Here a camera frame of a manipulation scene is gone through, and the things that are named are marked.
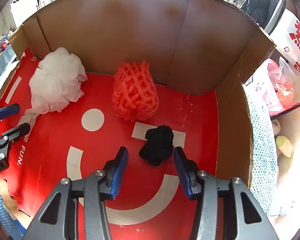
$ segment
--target white circle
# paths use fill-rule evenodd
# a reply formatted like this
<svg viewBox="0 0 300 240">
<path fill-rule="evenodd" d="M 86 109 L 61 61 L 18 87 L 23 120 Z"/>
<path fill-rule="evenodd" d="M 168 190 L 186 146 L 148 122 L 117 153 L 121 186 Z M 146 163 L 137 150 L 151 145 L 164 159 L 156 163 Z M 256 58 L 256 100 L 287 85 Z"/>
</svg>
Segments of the white circle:
<svg viewBox="0 0 300 240">
<path fill-rule="evenodd" d="M 86 111 L 82 118 L 81 124 L 87 131 L 94 132 L 99 130 L 105 121 L 103 112 L 99 109 L 93 108 Z"/>
</svg>

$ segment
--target red cardboard floor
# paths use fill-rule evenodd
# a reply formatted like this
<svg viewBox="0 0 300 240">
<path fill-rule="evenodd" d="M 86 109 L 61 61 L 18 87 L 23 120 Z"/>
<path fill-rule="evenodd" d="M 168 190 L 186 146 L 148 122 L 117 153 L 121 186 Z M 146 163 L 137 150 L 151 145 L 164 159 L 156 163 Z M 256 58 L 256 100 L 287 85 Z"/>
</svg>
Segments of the red cardboard floor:
<svg viewBox="0 0 300 240">
<path fill-rule="evenodd" d="M 26 50 L 0 101 L 0 106 L 7 105 L 7 101 L 18 103 L 21 108 L 19 114 L 0 122 L 0 134 L 16 126 L 24 111 L 31 108 L 29 80 L 39 62 L 32 62 L 31 58 L 32 54 Z M 9 193 L 20 209 L 34 216 L 63 177 L 85 178 L 103 168 L 120 146 L 125 146 L 129 163 L 120 194 L 114 201 L 106 202 L 113 240 L 188 239 L 196 201 L 189 201 L 182 194 L 172 158 L 154 167 L 139 157 L 145 141 L 138 138 L 140 135 L 133 136 L 133 131 L 138 127 L 145 129 L 147 124 L 169 125 L 178 134 L 178 143 L 184 143 L 187 157 L 196 161 L 199 168 L 215 174 L 218 148 L 215 92 L 192 96 L 156 85 L 160 100 L 156 115 L 142 122 L 126 122 L 113 111 L 113 77 L 91 73 L 87 76 L 88 80 L 81 86 L 85 94 L 82 98 L 70 103 L 61 113 L 40 115 L 29 138 L 12 145 L 10 167 L 1 174 L 8 182 Z M 16 89 L 8 101 L 13 86 Z M 92 112 L 104 115 L 104 122 L 96 131 L 88 131 L 82 125 L 82 116 L 90 109 L 99 109 Z M 84 239 L 81 204 L 79 234 Z"/>
</svg>

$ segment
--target white rectangle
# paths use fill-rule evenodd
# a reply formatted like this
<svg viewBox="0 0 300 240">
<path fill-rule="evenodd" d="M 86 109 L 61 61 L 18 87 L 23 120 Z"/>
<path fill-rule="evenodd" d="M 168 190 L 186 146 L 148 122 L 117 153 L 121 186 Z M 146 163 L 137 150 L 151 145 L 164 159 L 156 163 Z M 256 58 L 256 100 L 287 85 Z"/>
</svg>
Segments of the white rectangle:
<svg viewBox="0 0 300 240">
<path fill-rule="evenodd" d="M 134 124 L 133 132 L 131 137 L 145 140 L 146 141 L 146 132 L 149 129 L 152 128 L 157 128 L 157 126 L 141 123 L 141 122 L 136 122 Z M 185 146 L 185 140 L 186 140 L 186 133 L 185 132 L 179 132 L 179 131 L 173 131 L 173 146 L 174 147 L 184 147 Z"/>
<path fill-rule="evenodd" d="M 13 96 L 13 93 L 16 91 L 17 86 L 19 85 L 21 79 L 22 79 L 21 77 L 17 77 L 16 81 L 14 82 L 14 84 L 13 84 L 13 86 L 12 86 L 12 88 L 11 88 L 7 98 L 6 98 L 6 101 L 5 101 L 7 104 L 10 102 L 10 100 Z"/>
</svg>

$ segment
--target red surface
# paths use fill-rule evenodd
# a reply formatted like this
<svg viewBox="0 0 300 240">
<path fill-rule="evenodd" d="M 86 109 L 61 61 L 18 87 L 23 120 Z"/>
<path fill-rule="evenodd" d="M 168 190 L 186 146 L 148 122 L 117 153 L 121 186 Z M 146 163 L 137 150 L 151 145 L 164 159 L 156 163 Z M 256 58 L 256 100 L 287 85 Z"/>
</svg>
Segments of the red surface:
<svg viewBox="0 0 300 240">
<path fill-rule="evenodd" d="M 20 113 L 0 122 L 0 134 L 14 127 L 24 111 L 31 107 L 29 80 L 38 60 L 31 62 L 29 50 L 22 59 L 0 106 L 16 78 L 22 78 L 10 104 L 20 104 Z M 127 210 L 147 203 L 158 191 L 164 174 L 177 175 L 173 159 L 158 167 L 150 166 L 138 156 L 145 141 L 132 138 L 134 122 L 115 115 L 111 102 L 114 78 L 108 75 L 88 73 L 82 83 L 85 95 L 76 103 L 70 103 L 61 113 L 53 112 L 39 116 L 37 123 L 26 139 L 13 144 L 10 151 L 10 167 L 2 173 L 8 181 L 8 190 L 19 203 L 19 208 L 34 216 L 53 187 L 66 177 L 66 159 L 69 147 L 83 150 L 81 174 L 85 178 L 93 171 L 103 168 L 107 160 L 115 157 L 120 146 L 129 151 L 129 163 L 116 200 L 106 206 Z M 184 151 L 199 168 L 215 174 L 218 148 L 218 112 L 215 92 L 203 96 L 176 93 L 162 85 L 156 85 L 160 100 L 159 109 L 144 123 L 159 126 L 169 125 L 173 130 L 186 133 Z M 105 116 L 103 126 L 95 131 L 86 131 L 81 125 L 82 115 L 91 108 L 100 109 Z M 20 150 L 25 147 L 21 165 Z M 173 239 L 184 240 L 190 236 L 196 208 L 195 201 L 188 201 L 179 187 L 173 200 L 156 217 L 136 225 L 110 224 L 114 240 L 119 239 Z M 79 232 L 82 236 L 83 208 L 79 208 Z"/>
</svg>

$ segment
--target black cloth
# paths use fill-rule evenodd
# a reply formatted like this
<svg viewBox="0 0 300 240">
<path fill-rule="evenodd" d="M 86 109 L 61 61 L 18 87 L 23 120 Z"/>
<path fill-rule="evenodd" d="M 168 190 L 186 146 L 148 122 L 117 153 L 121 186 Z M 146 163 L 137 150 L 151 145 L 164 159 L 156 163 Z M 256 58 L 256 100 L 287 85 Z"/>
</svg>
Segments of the black cloth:
<svg viewBox="0 0 300 240">
<path fill-rule="evenodd" d="M 161 125 L 157 128 L 149 129 L 146 132 L 148 140 L 139 152 L 142 159 L 149 164 L 158 166 L 160 163 L 168 159 L 173 153 L 173 132 L 166 125 Z"/>
<path fill-rule="evenodd" d="M 265 28 L 280 0 L 245 0 L 240 9 Z"/>
</svg>

